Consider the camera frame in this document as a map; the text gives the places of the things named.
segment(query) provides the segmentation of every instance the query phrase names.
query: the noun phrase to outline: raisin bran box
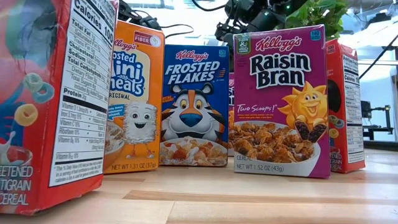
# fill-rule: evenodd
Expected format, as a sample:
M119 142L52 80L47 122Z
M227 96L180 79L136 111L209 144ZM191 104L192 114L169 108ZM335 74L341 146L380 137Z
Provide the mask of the raisin bran box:
M324 26L234 36L235 172L328 178Z
M160 164L226 166L227 47L166 45Z
M119 1L2 1L0 213L97 189Z
M347 173L365 167L358 56L331 40L326 59L331 171Z
M159 166L164 35L118 21L109 91L104 173Z
M229 140L229 132L234 128L234 73L229 73L229 85L228 85L228 156L234 156L234 146L232 141Z

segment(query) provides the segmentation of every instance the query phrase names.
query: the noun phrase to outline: wooden surface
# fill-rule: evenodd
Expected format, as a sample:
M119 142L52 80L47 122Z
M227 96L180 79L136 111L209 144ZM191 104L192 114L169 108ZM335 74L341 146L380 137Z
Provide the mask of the wooden surface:
M107 175L82 198L0 223L398 223L398 152L366 150L367 168L329 180L235 174L229 161Z

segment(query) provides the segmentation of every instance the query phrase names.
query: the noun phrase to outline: white wall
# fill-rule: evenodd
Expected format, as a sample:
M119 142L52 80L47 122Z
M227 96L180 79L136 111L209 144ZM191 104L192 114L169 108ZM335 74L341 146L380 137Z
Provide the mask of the white wall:
M381 50L381 48L372 48L371 50L359 51L358 54L360 54L361 58L363 59L374 59L379 55ZM394 53L392 51L387 51L380 60L394 60ZM359 65L359 74L362 74L368 67L369 65ZM361 79L361 100L370 101L372 108L390 105L391 126L395 128L397 104L394 103L396 100L394 99L394 94L396 94L396 91L391 78L393 74L396 74L396 68L393 66L373 66L370 71L368 71L367 74L365 74L365 76ZM384 111L373 111L371 123L368 121L368 119L366 119L366 122L368 122L368 125L376 124L386 127L386 114ZM374 140L396 141L397 131L394 130L394 132L395 134L375 133Z

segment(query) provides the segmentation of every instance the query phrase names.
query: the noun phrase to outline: tony the tiger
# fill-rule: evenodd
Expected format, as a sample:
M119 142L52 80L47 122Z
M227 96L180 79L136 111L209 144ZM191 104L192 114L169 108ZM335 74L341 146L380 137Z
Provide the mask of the tony the tiger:
M162 141L190 136L224 145L221 136L225 132L225 118L207 100L214 93L211 83L204 83L201 89L172 85L170 92L177 96L162 113Z

